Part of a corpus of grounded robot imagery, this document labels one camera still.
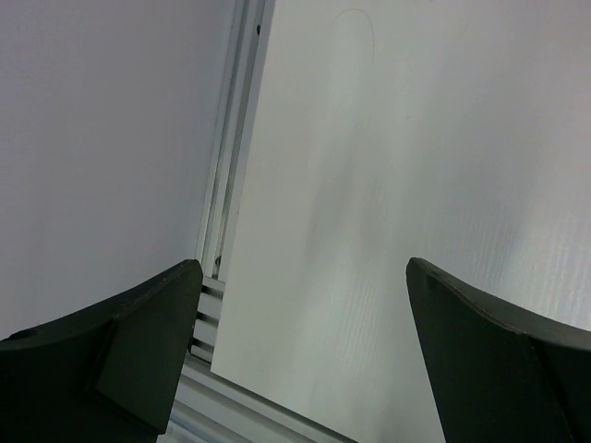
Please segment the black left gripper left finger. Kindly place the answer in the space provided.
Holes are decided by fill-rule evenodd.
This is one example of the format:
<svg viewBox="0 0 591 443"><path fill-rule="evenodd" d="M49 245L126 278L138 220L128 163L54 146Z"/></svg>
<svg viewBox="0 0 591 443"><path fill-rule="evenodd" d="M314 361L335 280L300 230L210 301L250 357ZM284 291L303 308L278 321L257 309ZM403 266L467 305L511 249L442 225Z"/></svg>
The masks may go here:
<svg viewBox="0 0 591 443"><path fill-rule="evenodd" d="M154 442L165 433L203 280L184 260L1 342L4 442Z"/></svg>

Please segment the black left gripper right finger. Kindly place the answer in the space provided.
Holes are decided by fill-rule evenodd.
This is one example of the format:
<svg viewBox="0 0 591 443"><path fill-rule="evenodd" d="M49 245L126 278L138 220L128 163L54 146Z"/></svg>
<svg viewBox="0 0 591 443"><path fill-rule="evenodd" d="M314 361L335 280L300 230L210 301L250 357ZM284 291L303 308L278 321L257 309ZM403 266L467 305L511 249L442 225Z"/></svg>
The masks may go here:
<svg viewBox="0 0 591 443"><path fill-rule="evenodd" d="M465 283L425 259L410 306L448 442L587 442L590 333Z"/></svg>

